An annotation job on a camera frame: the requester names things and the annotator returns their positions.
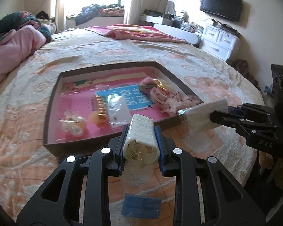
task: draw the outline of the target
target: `open box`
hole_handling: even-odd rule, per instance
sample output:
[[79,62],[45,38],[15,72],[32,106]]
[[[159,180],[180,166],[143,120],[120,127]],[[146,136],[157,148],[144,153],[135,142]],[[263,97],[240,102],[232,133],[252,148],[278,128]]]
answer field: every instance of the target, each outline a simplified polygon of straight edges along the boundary
[[[111,138],[121,135],[123,126],[112,128],[107,123],[103,128],[98,128],[88,123],[87,132],[80,138],[65,135],[61,130],[59,119],[64,111],[76,111],[80,116],[87,116],[94,111],[92,104],[93,95],[107,95],[110,92],[136,90],[139,82],[145,77],[160,78],[183,96],[195,95],[180,79],[157,62],[128,62],[105,64],[87,68],[75,69],[60,73],[53,87],[44,124],[43,145],[53,155],[86,155],[108,145]],[[154,119],[155,125],[160,125],[162,130],[177,126],[181,123],[178,115],[170,117],[161,113],[150,100],[137,94],[142,101],[132,97],[126,98],[130,113],[145,115]]]

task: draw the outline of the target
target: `blue square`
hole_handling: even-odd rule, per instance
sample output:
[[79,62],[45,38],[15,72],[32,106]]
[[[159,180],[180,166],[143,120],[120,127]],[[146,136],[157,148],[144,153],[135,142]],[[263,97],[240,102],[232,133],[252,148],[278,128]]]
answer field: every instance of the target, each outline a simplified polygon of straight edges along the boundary
[[117,94],[119,96],[124,96],[127,101],[127,106],[129,110],[139,110],[149,107],[154,103],[151,101],[150,97],[145,95],[139,90],[138,85],[129,85],[124,87],[118,87],[103,91],[96,92],[97,95],[102,97],[107,97],[112,94]]
[[121,214],[131,218],[159,218],[161,198],[126,194]]

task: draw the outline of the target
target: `bed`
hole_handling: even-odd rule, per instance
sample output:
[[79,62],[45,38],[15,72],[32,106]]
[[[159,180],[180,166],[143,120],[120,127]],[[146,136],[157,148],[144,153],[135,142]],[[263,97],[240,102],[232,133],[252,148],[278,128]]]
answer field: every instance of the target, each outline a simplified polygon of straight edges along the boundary
[[[42,146],[42,133],[51,90],[58,74],[108,63],[157,61],[203,101],[227,97],[232,106],[243,102],[263,105],[260,92],[225,62],[183,43],[114,40],[76,29],[53,35],[0,83],[0,204],[12,219],[58,166]],[[217,157],[244,185],[257,157],[235,129],[218,127],[185,138],[181,127],[163,132],[193,156]],[[162,199],[159,219],[121,215],[126,193]],[[112,225],[172,225],[175,179],[162,177],[158,164],[140,168],[126,163],[123,176],[109,178]]]

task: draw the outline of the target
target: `white curtain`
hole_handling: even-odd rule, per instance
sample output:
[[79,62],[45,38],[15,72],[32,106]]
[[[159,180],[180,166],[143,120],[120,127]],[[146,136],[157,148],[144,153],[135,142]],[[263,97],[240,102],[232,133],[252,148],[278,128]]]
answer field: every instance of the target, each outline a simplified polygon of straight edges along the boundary
[[51,0],[50,16],[55,17],[58,32],[66,30],[65,0]]
[[124,24],[138,25],[143,0],[122,0],[124,5]]

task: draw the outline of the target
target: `black television screen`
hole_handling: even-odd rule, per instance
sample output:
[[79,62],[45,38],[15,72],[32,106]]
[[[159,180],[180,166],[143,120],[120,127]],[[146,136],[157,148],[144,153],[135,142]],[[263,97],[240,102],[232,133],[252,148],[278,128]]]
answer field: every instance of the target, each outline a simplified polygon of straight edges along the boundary
[[239,21],[242,0],[201,0],[200,10],[231,21]]

